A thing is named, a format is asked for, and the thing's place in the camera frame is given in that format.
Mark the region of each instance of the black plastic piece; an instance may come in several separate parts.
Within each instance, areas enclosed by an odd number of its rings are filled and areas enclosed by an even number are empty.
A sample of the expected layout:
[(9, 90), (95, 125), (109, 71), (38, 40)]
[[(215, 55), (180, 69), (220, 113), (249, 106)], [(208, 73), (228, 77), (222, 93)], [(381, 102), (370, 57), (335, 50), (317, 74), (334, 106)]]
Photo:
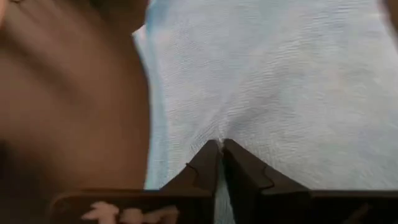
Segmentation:
[(236, 224), (398, 223), (397, 191), (310, 190), (233, 140), (223, 152)]
[(208, 141), (179, 175), (160, 190), (82, 190), (59, 196), (49, 209), (53, 224), (90, 224), (81, 216), (90, 205), (105, 201), (124, 208), (140, 208), (144, 213), (175, 205), (179, 224), (213, 224), (215, 189), (221, 153), (216, 141)]

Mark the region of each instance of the brown surface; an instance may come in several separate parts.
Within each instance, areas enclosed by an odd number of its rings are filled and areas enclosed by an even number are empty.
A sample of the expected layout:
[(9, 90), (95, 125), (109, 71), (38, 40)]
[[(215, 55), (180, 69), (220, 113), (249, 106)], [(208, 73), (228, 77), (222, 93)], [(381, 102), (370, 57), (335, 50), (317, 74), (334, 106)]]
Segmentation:
[(46, 202), (65, 190), (143, 186), (148, 89), (130, 33), (145, 1), (110, 2), (93, 9), (89, 1), (25, 0), (6, 9), (3, 223), (40, 223)]
[(395, 28), (395, 35), (398, 34), (398, 1), (397, 0), (383, 0), (385, 8), (389, 13), (389, 22)]

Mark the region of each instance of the wrinkled cloth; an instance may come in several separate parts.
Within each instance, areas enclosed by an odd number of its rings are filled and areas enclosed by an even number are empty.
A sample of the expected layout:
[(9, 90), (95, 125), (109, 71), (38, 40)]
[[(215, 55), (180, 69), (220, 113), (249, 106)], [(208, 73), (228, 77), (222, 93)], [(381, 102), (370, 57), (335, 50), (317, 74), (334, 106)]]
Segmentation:
[(396, 189), (391, 33), (375, 0), (152, 1), (134, 34), (152, 91), (147, 188), (231, 138), (311, 189)]

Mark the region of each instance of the white fabric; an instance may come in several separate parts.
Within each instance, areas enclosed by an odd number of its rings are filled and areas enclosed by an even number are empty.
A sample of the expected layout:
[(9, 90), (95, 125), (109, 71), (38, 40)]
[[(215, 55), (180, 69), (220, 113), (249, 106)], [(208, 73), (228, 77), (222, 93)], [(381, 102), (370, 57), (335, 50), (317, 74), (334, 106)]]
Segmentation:
[(147, 187), (232, 138), (311, 189), (396, 189), (389, 34), (376, 0), (152, 2), (135, 33), (152, 91)]

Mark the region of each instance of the light blue fabric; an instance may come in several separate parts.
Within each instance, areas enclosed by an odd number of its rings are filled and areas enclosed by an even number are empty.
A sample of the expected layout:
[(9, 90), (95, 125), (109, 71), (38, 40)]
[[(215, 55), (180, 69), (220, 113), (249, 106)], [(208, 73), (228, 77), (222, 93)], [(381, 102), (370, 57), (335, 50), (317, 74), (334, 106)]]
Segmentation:
[[(398, 56), (375, 0), (158, 0), (147, 187), (232, 138), (311, 189), (398, 187)], [(225, 217), (225, 189), (218, 222)]]

